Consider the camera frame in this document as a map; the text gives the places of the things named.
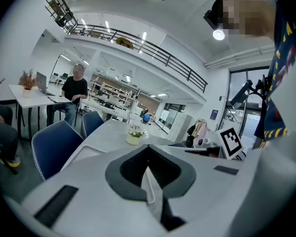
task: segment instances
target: sneaker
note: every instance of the sneaker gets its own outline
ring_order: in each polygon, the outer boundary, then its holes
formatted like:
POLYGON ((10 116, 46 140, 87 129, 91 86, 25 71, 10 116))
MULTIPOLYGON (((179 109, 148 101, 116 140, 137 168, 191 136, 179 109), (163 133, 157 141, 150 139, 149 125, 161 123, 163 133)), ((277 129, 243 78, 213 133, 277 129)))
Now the sneaker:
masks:
POLYGON ((21 163, 21 160, 18 156, 15 156, 14 160, 8 160, 8 159, 5 159, 5 160, 12 168, 16 168, 21 163))

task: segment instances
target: black and white square marker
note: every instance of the black and white square marker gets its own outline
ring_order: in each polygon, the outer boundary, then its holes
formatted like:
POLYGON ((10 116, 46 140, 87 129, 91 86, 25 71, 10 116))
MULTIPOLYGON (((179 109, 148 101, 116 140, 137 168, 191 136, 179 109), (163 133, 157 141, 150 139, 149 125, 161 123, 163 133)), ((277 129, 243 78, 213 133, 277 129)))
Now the black and white square marker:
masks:
POLYGON ((233 127, 223 128, 217 131, 220 141, 222 142, 222 147, 225 151, 227 159, 234 158, 242 150, 242 145, 238 134, 233 127))

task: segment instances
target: person in blue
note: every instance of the person in blue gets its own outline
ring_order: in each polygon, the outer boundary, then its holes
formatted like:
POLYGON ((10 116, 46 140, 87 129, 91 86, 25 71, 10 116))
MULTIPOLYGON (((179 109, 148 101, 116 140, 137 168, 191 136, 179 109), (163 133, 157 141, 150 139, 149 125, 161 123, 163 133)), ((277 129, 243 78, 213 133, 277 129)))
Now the person in blue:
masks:
POLYGON ((296 60, 295 23, 284 15, 277 0, 216 0, 204 18, 213 29, 223 28, 229 34, 264 36, 274 42, 275 52, 269 69, 272 82, 255 136, 262 139, 259 147, 263 148, 270 140, 289 133, 270 96, 296 60))
POLYGON ((145 110, 144 112, 144 116, 143 116, 143 123, 148 123, 149 119, 150 119, 150 115, 148 114, 148 110, 145 110))

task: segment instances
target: potted plant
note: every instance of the potted plant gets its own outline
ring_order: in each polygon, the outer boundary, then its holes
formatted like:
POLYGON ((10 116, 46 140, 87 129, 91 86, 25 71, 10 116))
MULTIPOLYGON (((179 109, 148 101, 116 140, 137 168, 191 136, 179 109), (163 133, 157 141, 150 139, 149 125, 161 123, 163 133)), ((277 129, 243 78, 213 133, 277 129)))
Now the potted plant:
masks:
POLYGON ((26 98, 30 97, 31 89, 36 85, 36 77, 33 76, 33 69, 29 73, 23 71, 22 76, 20 77, 19 84, 23 86, 23 96, 26 98))
POLYGON ((144 133, 145 131, 139 125, 131 125, 128 130, 126 142, 136 146, 140 143, 140 139, 144 133))

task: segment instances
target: small plant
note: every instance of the small plant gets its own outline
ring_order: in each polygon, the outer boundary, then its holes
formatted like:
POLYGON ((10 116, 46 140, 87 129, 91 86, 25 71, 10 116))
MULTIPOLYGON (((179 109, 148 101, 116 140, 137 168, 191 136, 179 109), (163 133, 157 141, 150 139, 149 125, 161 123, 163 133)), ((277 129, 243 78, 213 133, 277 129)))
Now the small plant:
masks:
POLYGON ((36 76, 33 76, 33 69, 31 69, 29 73, 23 71, 23 74, 20 77, 19 84, 22 85, 25 89, 31 90, 36 85, 36 82, 36 76))
POLYGON ((128 133, 132 136, 132 137, 136 137, 136 138, 140 138, 143 136, 144 134, 144 130, 141 130, 140 126, 138 125, 132 125, 129 128, 128 133))

